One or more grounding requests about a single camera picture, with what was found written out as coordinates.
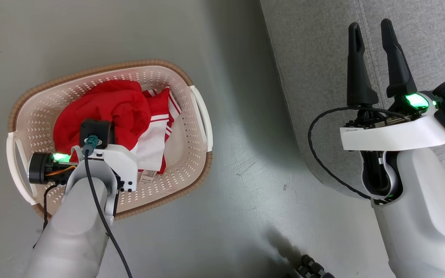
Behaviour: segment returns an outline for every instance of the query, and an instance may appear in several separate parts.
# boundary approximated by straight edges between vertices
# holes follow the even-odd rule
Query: laundry basket
[[[7,159],[11,176],[25,200],[42,217],[44,192],[51,184],[29,184],[23,173],[28,172],[32,153],[56,153],[53,130],[61,111],[94,86],[108,80],[138,81],[143,90],[163,89],[170,85],[182,109],[173,124],[173,133],[166,141],[165,173],[156,175],[151,183],[138,183],[136,192],[120,192],[116,219],[136,215],[191,192],[211,168],[209,113],[199,91],[182,69],[162,60],[141,60],[82,71],[27,91],[16,102],[9,117]],[[63,192],[63,186],[49,192],[50,215],[59,208]]]

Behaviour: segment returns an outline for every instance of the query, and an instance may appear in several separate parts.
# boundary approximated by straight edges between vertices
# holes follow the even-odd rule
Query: basket handle
[[[9,172],[11,173],[11,177],[13,178],[16,188],[18,189],[20,194],[22,194],[23,198],[31,205],[35,205],[37,204],[37,202],[32,197],[32,193],[30,193],[29,190],[27,189],[27,186],[25,185],[22,175],[20,174],[20,171],[18,169],[18,161],[16,157],[15,148],[18,148],[23,165],[27,167],[27,158],[24,157],[23,155],[22,141],[20,141],[20,139],[18,139],[15,136],[14,132],[10,132],[8,133],[8,138],[7,138],[7,160],[9,166]]]
[[[192,85],[190,86],[192,93],[191,97],[193,102],[197,104],[198,109],[195,109],[195,114],[198,118],[198,124],[200,126],[200,130],[202,132],[202,140],[207,146],[207,152],[212,151],[212,145],[214,144],[214,139],[212,137],[212,125],[211,119],[209,117],[209,112],[207,111],[207,106],[205,106],[205,102],[200,95],[198,89]]]

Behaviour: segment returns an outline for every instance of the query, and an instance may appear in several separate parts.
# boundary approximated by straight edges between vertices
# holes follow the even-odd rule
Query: gray fabric couch
[[[387,58],[380,23],[392,20],[418,90],[445,81],[444,0],[261,0],[282,87],[300,152],[324,185],[358,197],[330,177],[314,160],[307,142],[311,121],[323,111],[346,106],[348,26],[358,22],[365,62],[379,107],[387,109]],[[360,186],[360,154],[341,147],[339,127],[354,112],[337,112],[319,121],[314,148],[323,163],[353,187]],[[445,168],[445,145],[433,149]]]

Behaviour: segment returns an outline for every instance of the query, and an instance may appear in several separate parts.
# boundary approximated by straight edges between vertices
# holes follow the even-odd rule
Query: brown basket rim
[[[76,79],[88,77],[88,76],[99,74],[99,73],[104,73],[104,72],[109,72],[109,71],[114,71],[114,70],[121,70],[121,69],[128,69],[128,68],[136,68],[136,67],[142,67],[142,66],[161,66],[161,67],[168,68],[168,69],[176,72],[178,75],[180,75],[182,77],[182,79],[185,81],[185,83],[187,83],[187,86],[193,85],[193,81],[188,76],[188,74],[186,72],[184,72],[184,70],[182,70],[180,67],[178,67],[177,65],[175,65],[173,63],[170,63],[165,60],[160,60],[160,59],[137,60],[137,61],[131,61],[131,62],[116,63],[116,64],[112,64],[112,65],[106,65],[106,66],[102,66],[102,67],[96,67],[96,68],[92,68],[92,69],[88,69],[88,70],[79,71],[74,74],[70,74],[70,75],[67,75],[64,77],[60,77],[60,78],[56,78],[54,80],[48,81],[44,84],[35,86],[32,89],[26,91],[26,93],[24,93],[17,100],[15,105],[13,106],[13,109],[10,113],[9,120],[8,120],[8,132],[16,131],[16,121],[18,118],[18,114],[20,113],[21,108],[27,102],[27,100],[29,100],[31,97],[33,97],[34,95],[36,95],[44,90],[53,88],[55,86],[58,86],[58,85],[61,85],[61,84],[64,84],[64,83],[67,83],[70,81],[74,81]],[[212,166],[212,151],[210,151],[206,154],[204,168],[203,168],[200,176],[191,185],[189,185],[186,188],[183,188],[182,190],[179,190],[173,194],[162,197],[159,200],[150,202],[150,203],[145,204],[140,207],[136,207],[136,208],[132,208],[132,209],[129,209],[126,211],[119,212],[116,214],[115,220],[120,220],[123,218],[134,216],[136,214],[156,208],[158,206],[161,206],[162,204],[166,204],[166,203],[171,202],[175,199],[183,197],[184,195],[187,195],[189,192],[192,192],[193,190],[198,188],[199,185],[201,185],[201,183],[205,180],[205,178],[209,174],[211,166]],[[39,216],[44,218],[44,207],[42,207],[42,205],[40,203],[33,205],[32,208],[34,208],[34,211]],[[51,219],[51,217],[52,217],[52,215],[50,213],[48,213],[48,219]]]

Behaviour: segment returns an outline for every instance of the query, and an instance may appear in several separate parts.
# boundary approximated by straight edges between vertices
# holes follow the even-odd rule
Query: white label
[[[363,128],[339,128],[339,130],[341,131],[341,134],[343,134],[343,133],[346,133],[346,132],[363,130]]]
[[[154,176],[157,174],[157,171],[152,170],[144,170],[142,175],[140,176],[141,183],[152,183],[154,180]]]

